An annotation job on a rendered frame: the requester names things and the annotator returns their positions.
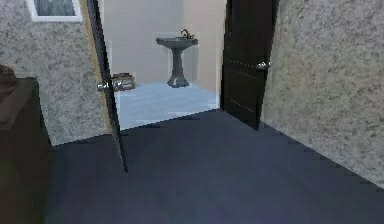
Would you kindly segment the brown wicker basket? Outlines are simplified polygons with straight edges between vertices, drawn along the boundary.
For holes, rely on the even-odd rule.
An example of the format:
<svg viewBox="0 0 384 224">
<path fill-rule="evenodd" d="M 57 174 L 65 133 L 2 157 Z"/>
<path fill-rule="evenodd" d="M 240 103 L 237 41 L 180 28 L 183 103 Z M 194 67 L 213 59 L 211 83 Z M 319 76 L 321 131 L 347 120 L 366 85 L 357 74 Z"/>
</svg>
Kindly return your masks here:
<svg viewBox="0 0 384 224">
<path fill-rule="evenodd" d="M 118 73 L 112 76 L 115 91 L 128 91 L 136 87 L 134 77 L 129 73 Z"/>
</svg>

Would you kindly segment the dark brown room door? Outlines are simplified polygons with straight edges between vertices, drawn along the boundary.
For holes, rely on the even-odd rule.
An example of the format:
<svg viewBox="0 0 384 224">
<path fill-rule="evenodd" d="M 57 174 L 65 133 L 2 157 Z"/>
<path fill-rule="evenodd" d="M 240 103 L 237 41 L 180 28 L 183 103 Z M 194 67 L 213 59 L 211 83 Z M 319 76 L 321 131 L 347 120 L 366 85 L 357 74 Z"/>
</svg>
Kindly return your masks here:
<svg viewBox="0 0 384 224">
<path fill-rule="evenodd" d="M 280 0 L 227 0 L 220 107 L 257 130 L 260 125 Z"/>
<path fill-rule="evenodd" d="M 98 68 L 101 76 L 101 81 L 98 84 L 104 84 L 104 83 L 111 84 L 112 78 L 111 78 L 110 69 L 109 69 L 99 3 L 98 3 L 98 0 L 86 0 L 86 3 L 87 3 L 87 9 L 89 14 L 93 39 L 95 43 Z M 114 91 L 107 89 L 102 92 L 105 95 L 108 118 L 111 124 L 111 135 L 114 139 L 114 144 L 120 156 L 122 169 L 125 173 L 127 173 L 128 166 L 126 161 L 125 150 L 123 148 L 123 143 L 121 141 L 120 124 L 118 120 Z"/>
</svg>

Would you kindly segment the dark brown cabinet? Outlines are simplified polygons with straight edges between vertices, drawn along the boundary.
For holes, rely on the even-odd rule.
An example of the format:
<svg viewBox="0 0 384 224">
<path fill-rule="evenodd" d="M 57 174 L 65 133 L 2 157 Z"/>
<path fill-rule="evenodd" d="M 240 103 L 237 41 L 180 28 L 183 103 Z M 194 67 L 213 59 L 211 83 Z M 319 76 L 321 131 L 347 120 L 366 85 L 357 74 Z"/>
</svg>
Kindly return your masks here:
<svg viewBox="0 0 384 224">
<path fill-rule="evenodd" d="M 0 224 L 44 224 L 51 148 L 37 80 L 0 64 Z"/>
</svg>

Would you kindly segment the grey pedestal sink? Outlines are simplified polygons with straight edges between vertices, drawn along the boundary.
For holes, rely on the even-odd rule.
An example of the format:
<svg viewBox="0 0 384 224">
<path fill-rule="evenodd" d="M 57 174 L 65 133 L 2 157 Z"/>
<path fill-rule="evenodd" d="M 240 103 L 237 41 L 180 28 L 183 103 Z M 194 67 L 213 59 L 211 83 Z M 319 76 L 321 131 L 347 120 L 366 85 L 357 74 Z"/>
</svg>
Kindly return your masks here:
<svg viewBox="0 0 384 224">
<path fill-rule="evenodd" d="M 189 83 L 184 76 L 182 52 L 191 46 L 197 45 L 198 40 L 195 38 L 188 39 L 186 37 L 167 37 L 157 38 L 156 43 L 172 51 L 172 74 L 167 84 L 172 88 L 187 87 Z"/>
</svg>

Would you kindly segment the white framed wall picture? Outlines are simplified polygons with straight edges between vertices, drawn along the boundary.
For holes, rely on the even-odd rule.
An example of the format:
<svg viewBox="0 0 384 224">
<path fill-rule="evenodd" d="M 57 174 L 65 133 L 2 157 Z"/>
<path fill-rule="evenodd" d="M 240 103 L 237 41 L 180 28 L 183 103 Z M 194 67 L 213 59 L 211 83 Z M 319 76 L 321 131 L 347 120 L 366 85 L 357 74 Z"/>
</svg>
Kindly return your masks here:
<svg viewBox="0 0 384 224">
<path fill-rule="evenodd" d="M 33 22 L 81 22 L 79 0 L 25 0 Z"/>
</svg>

